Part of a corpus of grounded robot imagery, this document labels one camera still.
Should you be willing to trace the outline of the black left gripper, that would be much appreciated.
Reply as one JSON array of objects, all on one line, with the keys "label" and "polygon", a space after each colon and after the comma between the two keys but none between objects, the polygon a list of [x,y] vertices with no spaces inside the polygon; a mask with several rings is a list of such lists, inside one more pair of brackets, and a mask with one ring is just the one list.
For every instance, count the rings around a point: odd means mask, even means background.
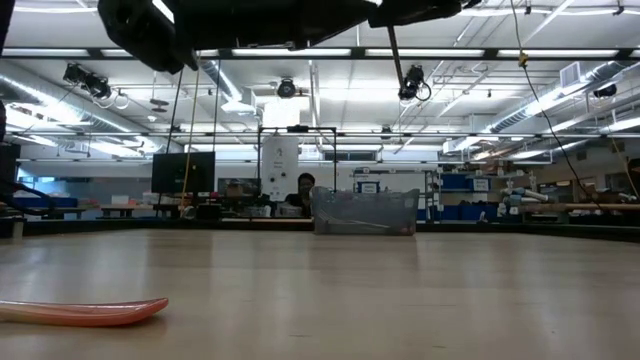
[{"label": "black left gripper", "polygon": [[[175,74],[184,67],[195,70],[198,50],[232,48],[238,44],[229,1],[185,0],[162,4],[172,18],[165,16],[151,0],[100,0],[98,13],[115,44],[160,72]],[[239,17],[239,46],[304,49],[365,20],[318,24],[244,14]]]}]

